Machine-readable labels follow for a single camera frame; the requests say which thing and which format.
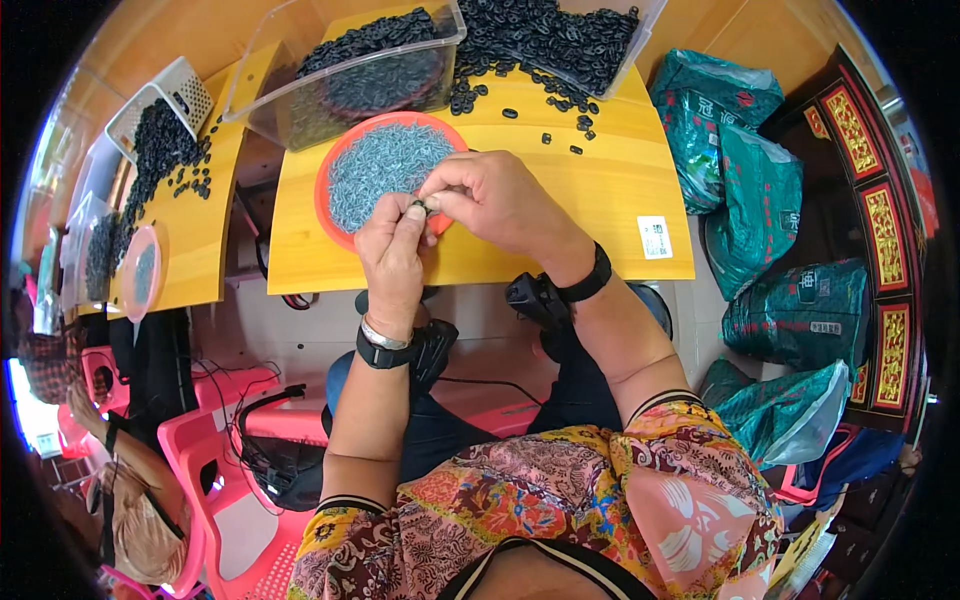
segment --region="label sticker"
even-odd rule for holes
[[[811,333],[829,333],[830,335],[841,335],[843,332],[843,327],[840,323],[832,323],[829,321],[811,321],[810,322],[810,332]]]
[[[666,230],[666,219],[663,217],[636,217],[636,226],[640,229],[640,239],[643,240],[643,255],[647,260],[673,257],[670,234]]]

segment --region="green plastic bag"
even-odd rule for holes
[[[867,271],[859,258],[766,277],[727,307],[724,344],[797,371],[821,369],[840,358],[856,372],[870,315],[866,289]]]
[[[757,382],[726,358],[710,365],[700,398],[757,468],[820,458],[840,423],[851,384],[847,364]]]
[[[797,239],[804,164],[737,127],[720,129],[727,205],[706,217],[707,259],[724,300],[735,300]]]
[[[755,130],[783,102],[770,69],[748,69],[672,49],[650,88],[673,154],[688,214],[724,201],[718,137],[722,125]]]

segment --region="yellow wooden table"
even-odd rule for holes
[[[278,45],[264,48],[244,63],[237,89],[241,104],[252,101],[259,91],[277,48]],[[237,68],[237,63],[232,64],[204,82],[210,95],[216,99],[210,116],[198,133],[199,138],[210,135],[210,162],[200,164],[201,169],[210,170],[210,196],[204,200],[187,189],[174,198],[177,185],[167,186],[167,181],[162,180],[156,187],[154,199],[144,205],[144,217],[136,222],[143,226],[156,220],[154,228],[160,244],[161,272],[151,312],[224,298],[227,226],[233,199],[234,170],[247,130],[241,123],[216,123],[216,119],[227,105],[229,87]],[[214,126],[218,130],[210,133]],[[179,169],[174,169],[174,180]],[[193,167],[186,167],[183,182],[195,178],[191,175],[192,170]],[[119,309],[109,310],[110,319],[126,316],[120,293],[124,268],[121,263],[110,282],[110,304]]]
[[[509,150],[523,159],[560,205],[607,251],[627,279],[692,279],[693,256],[673,159],[657,111],[636,69],[616,96],[598,103],[591,115],[592,141],[576,129],[576,109],[561,113],[546,104],[542,85],[514,71],[471,77],[490,94],[477,99],[471,114],[448,109],[431,113],[453,125],[471,149]],[[519,112],[515,120],[501,114]],[[549,132],[553,143],[543,145]],[[367,286],[360,261],[324,233],[314,209],[314,184],[324,156],[336,140],[299,153],[286,153],[276,191],[271,233],[268,294],[296,294]],[[570,145],[584,149],[581,156]],[[673,250],[671,258],[647,260],[638,216],[661,216]],[[511,281],[523,271],[538,273],[529,258],[503,252],[454,224],[424,259],[432,285]]]

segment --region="wrist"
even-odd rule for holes
[[[576,231],[556,240],[551,250],[535,256],[557,287],[569,287],[582,281],[593,271],[596,246],[585,231]]]
[[[409,342],[414,335],[414,316],[409,318],[387,315],[380,312],[374,312],[371,306],[364,319],[367,325],[380,335],[397,340],[399,342]]]

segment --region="orange plastic tray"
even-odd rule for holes
[[[327,192],[330,187],[330,180],[327,176],[330,165],[333,164],[333,161],[337,159],[340,153],[349,148],[350,144],[373,128],[394,123],[409,127],[415,122],[418,125],[429,125],[433,129],[443,132],[456,152],[466,152],[469,150],[464,138],[447,123],[422,112],[402,111],[387,112],[386,114],[380,114],[367,119],[363,123],[358,123],[348,132],[344,133],[340,139],[337,140],[337,143],[333,145],[333,148],[330,149],[330,152],[326,153],[324,162],[321,163],[320,170],[317,172],[317,183],[313,189],[314,207],[317,210],[317,219],[320,221],[321,227],[324,228],[324,231],[330,236],[330,239],[336,242],[341,248],[351,252],[357,252],[356,247],[353,245],[353,233],[343,231],[330,220],[330,195]],[[427,219],[426,223],[434,232],[434,235],[440,235],[453,224],[453,220],[444,214],[438,213]]]

